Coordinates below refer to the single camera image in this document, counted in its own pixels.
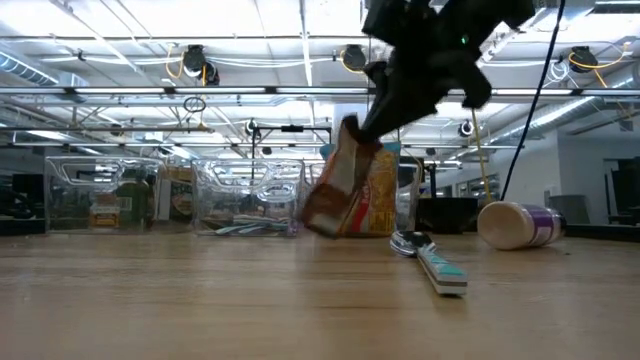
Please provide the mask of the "black background monitor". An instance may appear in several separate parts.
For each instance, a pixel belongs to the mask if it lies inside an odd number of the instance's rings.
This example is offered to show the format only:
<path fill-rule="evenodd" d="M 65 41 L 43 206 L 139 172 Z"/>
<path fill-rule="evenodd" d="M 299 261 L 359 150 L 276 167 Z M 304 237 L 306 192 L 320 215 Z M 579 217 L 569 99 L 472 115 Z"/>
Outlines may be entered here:
<path fill-rule="evenodd" d="M 30 201 L 36 218 L 44 218 L 44 176 L 42 174 L 13 174 L 12 190 Z"/>

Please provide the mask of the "grey chair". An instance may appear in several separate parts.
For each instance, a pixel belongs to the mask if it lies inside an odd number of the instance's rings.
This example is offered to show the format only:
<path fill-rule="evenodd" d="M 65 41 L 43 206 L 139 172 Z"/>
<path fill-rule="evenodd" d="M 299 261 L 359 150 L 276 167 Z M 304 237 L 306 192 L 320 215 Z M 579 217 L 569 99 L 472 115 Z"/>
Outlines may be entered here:
<path fill-rule="evenodd" d="M 590 224 L 591 219 L 585 195 L 555 195 L 549 198 L 549 207 L 561 213 L 569 224 Z"/>

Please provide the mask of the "silver ceiling duct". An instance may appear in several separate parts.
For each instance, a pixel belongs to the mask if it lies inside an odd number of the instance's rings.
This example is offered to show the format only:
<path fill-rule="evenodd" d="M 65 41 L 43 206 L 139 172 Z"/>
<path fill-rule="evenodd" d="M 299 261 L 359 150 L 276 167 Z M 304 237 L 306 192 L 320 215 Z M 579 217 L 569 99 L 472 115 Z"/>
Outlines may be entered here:
<path fill-rule="evenodd" d="M 612 73 L 605 82 L 607 88 L 572 89 L 568 101 L 546 105 L 536 110 L 528 127 L 528 136 L 539 136 L 554 128 L 564 126 L 605 110 L 615 100 L 627 96 L 640 98 L 640 60 Z"/>
<path fill-rule="evenodd" d="M 87 97 L 79 95 L 74 88 L 84 87 L 88 83 L 75 73 L 51 72 L 41 65 L 27 60 L 24 56 L 0 47 L 0 72 L 16 76 L 31 85 L 38 87 L 61 87 L 63 91 L 56 94 L 61 100 L 73 103 L 85 103 Z"/>

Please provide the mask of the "white pillar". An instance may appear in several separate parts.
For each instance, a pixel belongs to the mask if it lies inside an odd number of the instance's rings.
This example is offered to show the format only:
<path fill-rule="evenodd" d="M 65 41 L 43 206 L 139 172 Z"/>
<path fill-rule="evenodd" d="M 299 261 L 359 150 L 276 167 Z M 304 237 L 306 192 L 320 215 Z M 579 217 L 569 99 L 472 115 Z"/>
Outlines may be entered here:
<path fill-rule="evenodd" d="M 332 135 L 331 140 L 333 144 L 336 144 L 339 138 L 339 130 L 344 117 L 349 115 L 356 115 L 358 124 L 362 125 L 367 115 L 366 103 L 337 103 L 333 105 L 333 117 L 332 117 Z"/>

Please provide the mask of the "orange snack packet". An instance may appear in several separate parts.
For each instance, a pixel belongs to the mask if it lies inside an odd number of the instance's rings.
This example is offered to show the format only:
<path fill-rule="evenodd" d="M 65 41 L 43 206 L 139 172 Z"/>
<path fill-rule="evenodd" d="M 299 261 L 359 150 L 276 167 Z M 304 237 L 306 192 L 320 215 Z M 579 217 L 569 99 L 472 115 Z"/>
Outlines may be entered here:
<path fill-rule="evenodd" d="M 330 238 L 345 235 L 376 153 L 382 148 L 360 128 L 356 114 L 346 115 L 335 149 L 307 196 L 300 214 L 303 225 Z"/>

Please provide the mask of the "green spice jar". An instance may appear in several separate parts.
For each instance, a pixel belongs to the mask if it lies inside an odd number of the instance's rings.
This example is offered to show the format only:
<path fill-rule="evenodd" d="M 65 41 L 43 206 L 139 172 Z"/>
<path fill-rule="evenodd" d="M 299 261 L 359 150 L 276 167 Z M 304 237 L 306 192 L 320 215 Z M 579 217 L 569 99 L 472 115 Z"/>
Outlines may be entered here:
<path fill-rule="evenodd" d="M 126 170 L 115 194 L 122 228 L 142 231 L 151 227 L 154 194 L 153 187 L 147 182 L 146 170 Z"/>

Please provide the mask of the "purple label spice jar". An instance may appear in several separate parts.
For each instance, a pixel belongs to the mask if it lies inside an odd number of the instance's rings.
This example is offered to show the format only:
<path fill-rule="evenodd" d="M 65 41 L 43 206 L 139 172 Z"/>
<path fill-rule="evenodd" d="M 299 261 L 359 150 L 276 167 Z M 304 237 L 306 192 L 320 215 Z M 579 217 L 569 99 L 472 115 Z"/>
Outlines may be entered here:
<path fill-rule="evenodd" d="M 547 246 L 560 239 L 566 227 L 565 217 L 554 209 L 507 201 L 486 205 L 477 218 L 481 239 L 504 251 Z"/>

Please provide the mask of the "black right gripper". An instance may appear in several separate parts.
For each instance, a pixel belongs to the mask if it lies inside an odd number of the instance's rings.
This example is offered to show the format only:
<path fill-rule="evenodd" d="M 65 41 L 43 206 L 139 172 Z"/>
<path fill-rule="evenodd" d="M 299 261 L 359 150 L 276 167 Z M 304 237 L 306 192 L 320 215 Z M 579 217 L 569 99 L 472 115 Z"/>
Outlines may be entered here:
<path fill-rule="evenodd" d="M 466 108 L 489 100 L 491 85 L 476 61 L 494 29 L 493 2 L 448 0 L 436 10 L 429 0 L 371 0 L 362 32 L 393 50 L 364 68 L 375 99 L 355 131 L 360 144 L 436 113 L 452 89 L 464 91 Z"/>

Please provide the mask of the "dark background cabinet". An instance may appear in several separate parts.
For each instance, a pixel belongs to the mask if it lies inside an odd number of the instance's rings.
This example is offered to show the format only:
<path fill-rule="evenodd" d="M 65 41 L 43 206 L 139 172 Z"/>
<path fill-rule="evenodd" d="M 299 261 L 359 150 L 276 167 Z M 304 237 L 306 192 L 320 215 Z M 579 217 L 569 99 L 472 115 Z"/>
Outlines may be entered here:
<path fill-rule="evenodd" d="M 640 156 L 605 159 L 604 170 L 608 222 L 640 226 Z"/>

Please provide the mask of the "clear plastic bin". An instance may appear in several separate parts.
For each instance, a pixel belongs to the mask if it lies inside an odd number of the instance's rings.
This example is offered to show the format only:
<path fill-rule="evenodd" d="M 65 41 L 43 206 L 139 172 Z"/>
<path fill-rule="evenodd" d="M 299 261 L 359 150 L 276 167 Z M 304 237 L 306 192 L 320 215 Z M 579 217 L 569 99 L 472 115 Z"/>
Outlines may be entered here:
<path fill-rule="evenodd" d="M 395 229 L 393 232 L 415 228 L 415 211 L 419 198 L 419 187 L 419 177 L 416 177 L 412 185 L 404 188 L 399 188 L 397 184 Z"/>
<path fill-rule="evenodd" d="M 50 156 L 45 159 L 45 219 L 53 230 L 79 228 L 89 222 L 90 207 L 97 194 L 115 194 L 126 170 L 147 171 L 153 187 L 153 220 L 157 219 L 159 185 L 165 165 L 158 159 L 116 156 Z"/>
<path fill-rule="evenodd" d="M 191 162 L 193 227 L 199 235 L 232 226 L 238 215 L 289 218 L 287 233 L 239 237 L 294 237 L 305 187 L 305 166 L 289 159 L 200 159 Z"/>

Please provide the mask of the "brown spice jar black lid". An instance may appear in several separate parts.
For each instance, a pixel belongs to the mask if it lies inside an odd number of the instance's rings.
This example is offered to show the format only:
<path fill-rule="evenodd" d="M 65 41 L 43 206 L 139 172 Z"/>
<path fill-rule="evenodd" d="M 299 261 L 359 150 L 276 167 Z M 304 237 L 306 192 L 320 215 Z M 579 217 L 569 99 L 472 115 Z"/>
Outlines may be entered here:
<path fill-rule="evenodd" d="M 120 223 L 118 198 L 111 193 L 97 194 L 89 211 L 91 227 L 117 228 Z"/>

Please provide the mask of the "blue ramen packet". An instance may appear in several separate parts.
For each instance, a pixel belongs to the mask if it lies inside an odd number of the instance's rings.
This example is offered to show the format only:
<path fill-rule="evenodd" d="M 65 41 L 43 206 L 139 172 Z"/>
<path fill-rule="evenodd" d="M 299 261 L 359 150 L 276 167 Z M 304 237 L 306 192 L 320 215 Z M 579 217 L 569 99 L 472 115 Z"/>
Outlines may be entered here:
<path fill-rule="evenodd" d="M 320 214 L 312 223 L 332 235 L 384 237 L 395 229 L 397 168 L 401 144 L 384 143 L 369 168 L 362 191 L 344 221 Z"/>

